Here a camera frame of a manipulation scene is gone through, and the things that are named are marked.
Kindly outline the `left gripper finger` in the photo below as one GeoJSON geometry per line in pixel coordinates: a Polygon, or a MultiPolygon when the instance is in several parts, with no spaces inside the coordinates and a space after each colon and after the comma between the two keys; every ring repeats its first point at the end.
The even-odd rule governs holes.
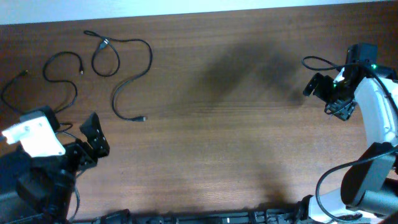
{"type": "Polygon", "coordinates": [[[57,131],[60,128],[60,123],[56,117],[56,114],[50,106],[42,106],[35,109],[34,112],[41,112],[48,119],[54,131],[57,131]]]}
{"type": "Polygon", "coordinates": [[[87,142],[93,148],[97,158],[109,156],[110,146],[101,129],[99,116],[95,112],[90,114],[89,118],[80,126],[80,131],[86,136],[87,142]]]}

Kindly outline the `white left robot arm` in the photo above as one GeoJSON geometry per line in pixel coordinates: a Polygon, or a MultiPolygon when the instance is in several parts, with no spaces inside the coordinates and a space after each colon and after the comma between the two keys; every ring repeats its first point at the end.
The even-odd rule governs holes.
{"type": "Polygon", "coordinates": [[[96,113],[80,126],[86,141],[61,144],[55,134],[60,127],[55,112],[44,106],[2,131],[17,148],[1,156],[1,223],[66,223],[77,173],[109,155],[96,113]]]}

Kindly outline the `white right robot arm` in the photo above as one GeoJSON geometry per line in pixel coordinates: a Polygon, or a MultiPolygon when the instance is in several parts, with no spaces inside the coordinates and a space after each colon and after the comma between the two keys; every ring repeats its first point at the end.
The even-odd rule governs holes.
{"type": "Polygon", "coordinates": [[[325,102],[324,112],[342,121],[360,108],[368,148],[356,161],[326,171],[315,194],[295,211],[277,212],[278,223],[369,223],[397,214],[397,72],[377,63],[377,46],[358,43],[347,49],[344,65],[329,63],[335,78],[314,68],[303,90],[325,102]]]}

